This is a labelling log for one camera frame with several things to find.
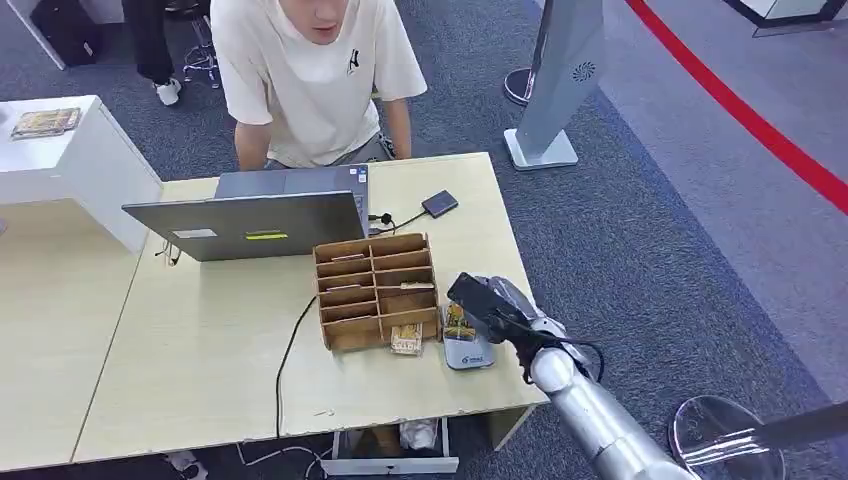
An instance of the stool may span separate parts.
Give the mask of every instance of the stool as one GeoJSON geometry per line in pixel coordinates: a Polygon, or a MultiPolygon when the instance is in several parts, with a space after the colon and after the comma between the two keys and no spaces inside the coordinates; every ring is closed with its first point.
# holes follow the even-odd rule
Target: stool
{"type": "Polygon", "coordinates": [[[221,88],[218,58],[212,44],[212,29],[209,25],[209,0],[169,0],[165,15],[177,22],[191,22],[198,44],[185,55],[184,81],[192,81],[194,72],[206,72],[212,88],[221,88]]]}

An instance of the black pants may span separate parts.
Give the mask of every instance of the black pants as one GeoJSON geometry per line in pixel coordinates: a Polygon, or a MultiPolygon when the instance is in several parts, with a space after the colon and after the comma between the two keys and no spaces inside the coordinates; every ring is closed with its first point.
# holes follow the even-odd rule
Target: black pants
{"type": "Polygon", "coordinates": [[[174,64],[165,40],[167,0],[121,0],[129,26],[138,73],[158,85],[174,75],[174,64]]]}

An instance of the laptop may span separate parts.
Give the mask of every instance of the laptop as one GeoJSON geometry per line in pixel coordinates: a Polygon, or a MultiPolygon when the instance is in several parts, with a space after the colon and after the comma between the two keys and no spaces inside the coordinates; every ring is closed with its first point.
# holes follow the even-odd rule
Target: laptop
{"type": "Polygon", "coordinates": [[[315,245],[364,238],[349,191],[124,205],[123,209],[199,262],[309,255],[315,245]]]}
{"type": "Polygon", "coordinates": [[[365,238],[369,229],[367,165],[225,173],[218,181],[215,198],[344,191],[353,194],[362,222],[359,238],[365,238]]]}

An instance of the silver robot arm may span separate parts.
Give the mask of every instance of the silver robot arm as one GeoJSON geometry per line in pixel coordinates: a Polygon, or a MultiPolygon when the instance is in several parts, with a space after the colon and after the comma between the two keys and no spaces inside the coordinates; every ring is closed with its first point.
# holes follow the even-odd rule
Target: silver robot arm
{"type": "Polygon", "coordinates": [[[462,274],[448,292],[492,343],[509,341],[550,399],[586,459],[603,480],[693,480],[589,373],[589,361],[560,339],[565,328],[536,308],[511,282],[462,274]]]}

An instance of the wooden organizer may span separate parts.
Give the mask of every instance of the wooden organizer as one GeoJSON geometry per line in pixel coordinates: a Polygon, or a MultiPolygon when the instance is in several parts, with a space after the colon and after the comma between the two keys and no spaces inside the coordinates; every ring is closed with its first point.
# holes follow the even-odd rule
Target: wooden organizer
{"type": "Polygon", "coordinates": [[[388,345],[392,327],[420,323],[439,336],[439,294],[430,244],[420,233],[319,245],[313,250],[324,345],[353,350],[388,345]],[[403,283],[432,289],[402,289],[403,283]]]}

